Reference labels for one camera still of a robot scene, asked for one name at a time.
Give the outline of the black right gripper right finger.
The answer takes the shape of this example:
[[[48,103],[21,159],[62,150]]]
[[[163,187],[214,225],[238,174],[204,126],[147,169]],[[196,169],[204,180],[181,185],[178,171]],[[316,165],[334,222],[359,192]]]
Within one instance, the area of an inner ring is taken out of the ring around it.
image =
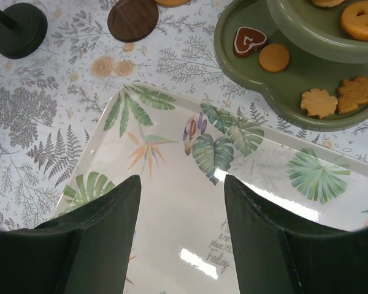
[[[310,221],[232,175],[224,201],[241,293],[368,293],[368,227]]]

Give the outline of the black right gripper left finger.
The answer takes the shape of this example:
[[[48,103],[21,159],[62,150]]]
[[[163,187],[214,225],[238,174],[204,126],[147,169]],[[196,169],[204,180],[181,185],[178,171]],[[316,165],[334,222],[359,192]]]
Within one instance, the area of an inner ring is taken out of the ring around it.
[[[122,293],[141,181],[33,229],[0,231],[0,293]]]

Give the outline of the leaf-patterned white tray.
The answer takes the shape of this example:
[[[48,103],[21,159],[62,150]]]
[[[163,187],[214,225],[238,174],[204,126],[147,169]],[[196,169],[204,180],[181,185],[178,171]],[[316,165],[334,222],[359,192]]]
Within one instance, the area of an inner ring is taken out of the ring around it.
[[[368,226],[368,164],[141,83],[109,101],[55,215],[139,175],[125,293],[238,293],[227,174],[311,221]]]

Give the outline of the orange flower cookie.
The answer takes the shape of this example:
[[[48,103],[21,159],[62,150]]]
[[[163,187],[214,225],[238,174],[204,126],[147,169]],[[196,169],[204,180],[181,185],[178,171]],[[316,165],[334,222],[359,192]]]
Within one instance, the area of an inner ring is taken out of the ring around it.
[[[313,88],[301,95],[301,109],[307,116],[317,116],[322,119],[333,115],[338,105],[338,99],[331,96],[325,89]]]

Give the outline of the orange pretzel cookie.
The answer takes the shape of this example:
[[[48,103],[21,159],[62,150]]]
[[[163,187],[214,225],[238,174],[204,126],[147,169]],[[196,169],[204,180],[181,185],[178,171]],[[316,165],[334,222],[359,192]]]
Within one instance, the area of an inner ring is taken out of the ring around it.
[[[337,111],[346,114],[355,111],[360,105],[368,103],[368,78],[358,76],[352,80],[344,79],[338,92]]]

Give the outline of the dark wooden coaster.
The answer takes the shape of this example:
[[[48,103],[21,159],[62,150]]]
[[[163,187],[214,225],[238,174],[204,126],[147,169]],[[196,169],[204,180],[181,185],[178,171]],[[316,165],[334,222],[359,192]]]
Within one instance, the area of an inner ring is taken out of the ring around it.
[[[121,0],[110,10],[107,25],[111,35],[122,42],[146,38],[155,28],[159,10],[155,1]]]

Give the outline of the light wooden coaster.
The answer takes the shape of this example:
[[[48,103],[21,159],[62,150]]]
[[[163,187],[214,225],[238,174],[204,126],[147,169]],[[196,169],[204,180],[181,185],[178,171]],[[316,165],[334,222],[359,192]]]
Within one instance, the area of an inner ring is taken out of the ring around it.
[[[190,0],[155,0],[155,2],[163,7],[178,7],[190,2]]]

